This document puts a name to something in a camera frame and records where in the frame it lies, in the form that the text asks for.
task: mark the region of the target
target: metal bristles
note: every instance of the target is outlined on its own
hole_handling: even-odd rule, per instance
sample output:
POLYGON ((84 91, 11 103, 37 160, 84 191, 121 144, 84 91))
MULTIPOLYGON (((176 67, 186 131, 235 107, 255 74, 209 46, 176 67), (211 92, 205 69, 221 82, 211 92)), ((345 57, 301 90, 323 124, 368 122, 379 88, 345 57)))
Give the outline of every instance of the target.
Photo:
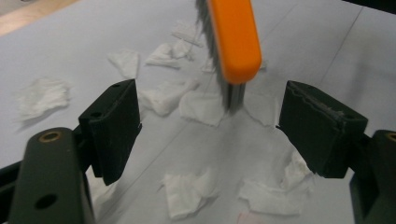
POLYGON ((224 79, 221 72, 221 62, 219 59, 216 40, 213 33, 213 26, 210 18, 209 9, 206 0, 196 0, 195 6, 198 10, 198 20, 202 22, 203 32, 206 38, 206 44, 209 49, 209 57, 212 58, 215 66, 217 80, 221 87, 223 96, 223 106, 230 113, 236 112, 244 102, 245 84, 233 85, 224 79))

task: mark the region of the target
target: orange brush handle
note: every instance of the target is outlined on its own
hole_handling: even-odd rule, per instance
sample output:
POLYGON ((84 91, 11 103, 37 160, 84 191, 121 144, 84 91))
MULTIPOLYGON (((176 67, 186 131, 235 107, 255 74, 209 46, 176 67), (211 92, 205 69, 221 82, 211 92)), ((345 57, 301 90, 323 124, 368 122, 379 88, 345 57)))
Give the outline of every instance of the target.
POLYGON ((207 0, 221 72, 231 84, 254 78, 262 63, 250 0, 207 0))

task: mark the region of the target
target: white surface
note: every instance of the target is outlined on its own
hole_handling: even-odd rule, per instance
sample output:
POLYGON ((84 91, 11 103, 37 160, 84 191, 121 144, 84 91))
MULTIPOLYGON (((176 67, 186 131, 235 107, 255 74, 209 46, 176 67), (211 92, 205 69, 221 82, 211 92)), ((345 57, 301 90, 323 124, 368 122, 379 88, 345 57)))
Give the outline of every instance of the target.
POLYGON ((265 222, 253 213, 241 213, 238 216, 238 224, 265 224, 265 222))
POLYGON ((172 28, 172 35, 198 47, 203 47, 204 44, 199 40, 200 31, 195 23, 188 23, 187 21, 177 21, 177 25, 172 28))
POLYGON ((264 126, 275 128, 278 124, 280 105, 273 96, 245 92, 244 108, 253 119, 264 126))
MULTIPOLYGON (((253 6, 268 66, 247 84, 248 91, 274 95, 281 105, 287 79, 315 84, 366 116, 368 134, 396 130, 396 16, 338 0, 254 0, 253 6)), ((35 133, 75 128, 88 105, 122 80, 106 61, 108 52, 134 48, 147 58, 161 43, 176 41, 170 31, 178 20, 195 22, 193 0, 84 0, 1 36, 0 166, 19 161, 35 133), (13 121, 18 117, 13 94, 39 77, 72 84, 70 106, 21 126, 13 121)), ((195 60, 181 61, 179 70, 142 66, 137 86, 196 77, 202 83, 199 91, 219 92, 216 79, 201 72, 206 49, 193 52, 195 60)), ((237 199, 241 179, 260 177, 274 187, 287 165, 280 161, 290 156, 290 147, 280 140, 270 144, 274 134, 269 132, 243 110, 218 128, 188 122, 177 111, 167 118, 148 114, 120 182, 97 214, 98 223, 171 223, 159 190, 164 174, 195 173, 211 164, 222 172, 221 194, 182 222, 235 223, 248 210, 237 199)), ((298 217, 261 218, 268 224, 351 224, 350 177, 316 177, 312 197, 298 217)))

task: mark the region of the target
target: tissue paper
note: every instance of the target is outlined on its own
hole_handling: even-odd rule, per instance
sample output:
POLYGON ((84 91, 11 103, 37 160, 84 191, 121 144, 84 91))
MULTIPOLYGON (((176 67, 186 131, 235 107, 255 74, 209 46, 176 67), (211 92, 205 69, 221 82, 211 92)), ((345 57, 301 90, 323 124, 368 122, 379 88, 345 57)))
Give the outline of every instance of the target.
POLYGON ((38 118, 47 110, 69 104, 70 85, 58 78, 42 77, 16 94, 20 120, 38 118))
POLYGON ((166 116, 176 109, 186 92, 195 90, 198 85, 195 79, 166 81, 155 90, 137 91, 137 98, 143 107, 154 110, 159 116, 166 116))
POLYGON ((262 59, 262 64, 260 65, 260 69, 263 69, 263 70, 267 69, 267 65, 268 65, 268 61, 262 59))
POLYGON ((192 45, 187 45, 186 41, 180 39, 172 47, 172 55, 175 59, 180 59, 186 57, 188 60, 192 61, 192 45))
POLYGON ((221 95, 210 92, 188 92, 181 98, 178 110, 182 118, 216 127, 225 114, 221 95))
POLYGON ((291 154, 291 162, 285 168, 285 176, 282 180, 281 187, 282 189, 293 189, 310 174, 312 174, 312 172, 306 165, 305 160, 297 149, 294 149, 291 154))
POLYGON ((215 66, 213 65, 213 59, 212 58, 207 58, 205 60, 204 65, 201 67, 201 71, 205 73, 214 73, 215 72, 215 66))
POLYGON ((244 106, 247 113, 263 126, 275 128, 278 124, 279 103, 276 98, 246 92, 244 106))
POLYGON ((210 168, 201 176, 165 175, 163 184, 169 217, 177 220, 198 211, 208 198, 216 197, 216 182, 217 176, 210 168))
POLYGON ((131 49, 121 49, 118 52, 108 53, 108 60, 126 78, 137 78, 139 53, 131 49))
POLYGON ((173 46, 168 43, 161 44, 152 52, 145 61, 146 64, 180 68, 180 64, 173 58, 173 46))
POLYGON ((204 46, 199 41, 198 28, 195 24, 188 24, 185 21, 177 21, 177 26, 172 29, 172 35, 200 48, 204 46))
POLYGON ((291 216, 302 213, 308 193, 309 188, 287 191, 245 179, 239 197, 248 200, 249 208, 253 212, 291 216))

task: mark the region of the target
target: screw hole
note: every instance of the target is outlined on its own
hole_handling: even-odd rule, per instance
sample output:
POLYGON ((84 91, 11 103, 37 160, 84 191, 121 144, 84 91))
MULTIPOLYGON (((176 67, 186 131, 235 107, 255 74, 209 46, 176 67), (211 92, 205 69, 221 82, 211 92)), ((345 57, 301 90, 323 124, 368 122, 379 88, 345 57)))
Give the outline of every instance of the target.
POLYGON ((91 117, 94 117, 94 118, 99 118, 101 116, 102 116, 102 113, 100 113, 100 112, 91 113, 91 117))
POLYGON ((48 194, 46 196, 41 197, 36 203, 35 203, 35 208, 37 210, 43 210, 46 208, 49 208, 52 206, 58 198, 56 197, 55 194, 48 194))
POLYGON ((61 138, 61 132, 49 132, 41 135, 38 140, 42 143, 48 143, 48 142, 56 141, 60 138, 61 138))
POLYGON ((387 137, 391 141, 396 142, 396 133, 388 133, 387 137))

